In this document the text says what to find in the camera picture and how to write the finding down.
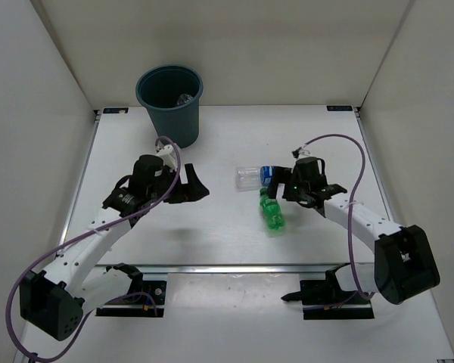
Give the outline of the green plastic soda bottle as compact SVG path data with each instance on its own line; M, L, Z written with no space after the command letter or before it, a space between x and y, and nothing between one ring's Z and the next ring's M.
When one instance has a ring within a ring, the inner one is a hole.
M278 201L269 198L267 191L267 188L260 189L260 210L267 228L271 231L279 231L285 226L285 219Z

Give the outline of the clear bottle green label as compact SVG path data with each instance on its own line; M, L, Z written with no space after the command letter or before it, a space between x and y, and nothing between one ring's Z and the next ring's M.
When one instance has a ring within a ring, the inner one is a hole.
M191 102L193 100L194 100L194 97L192 95L181 94L177 99L176 106L181 107L183 105L188 104L189 102Z

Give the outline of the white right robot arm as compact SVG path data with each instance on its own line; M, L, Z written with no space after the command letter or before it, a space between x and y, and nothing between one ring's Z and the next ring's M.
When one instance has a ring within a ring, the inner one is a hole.
M440 284L424 230L388 221L356 203L347 189L328 183L324 160L304 157L292 168L274 167L267 188L269 197L276 198L280 185L284 200L314 209L344 227L349 238L362 241L374 255L373 262L348 262L326 271L322 289L331 301L340 303L351 293L362 291L379 293L399 305Z

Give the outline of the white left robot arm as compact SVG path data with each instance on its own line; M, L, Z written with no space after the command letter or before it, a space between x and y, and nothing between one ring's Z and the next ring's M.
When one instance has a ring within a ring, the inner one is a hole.
M20 282L20 315L58 341L77 329L82 317L122 297L128 303L144 292L141 272L132 265L108 266L103 275L86 278L103 255L141 218L138 211L165 194L166 202L195 202L209 195L192 164L185 164L187 182L154 155L142 155L132 174L122 177L92 220L92 235L69 246L39 273Z

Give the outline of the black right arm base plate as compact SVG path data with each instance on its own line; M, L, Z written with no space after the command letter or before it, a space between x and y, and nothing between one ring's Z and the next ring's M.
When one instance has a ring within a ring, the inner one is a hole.
M375 315L372 304L356 290L343 291L335 273L348 264L325 272L324 280L301 280L298 291L281 297L285 303L302 302L304 320L369 320Z

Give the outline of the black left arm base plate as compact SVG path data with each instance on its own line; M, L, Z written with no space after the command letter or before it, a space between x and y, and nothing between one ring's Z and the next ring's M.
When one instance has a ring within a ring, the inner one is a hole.
M97 317L162 318L166 302L166 275L146 276L140 291L147 294L118 298L95 311Z

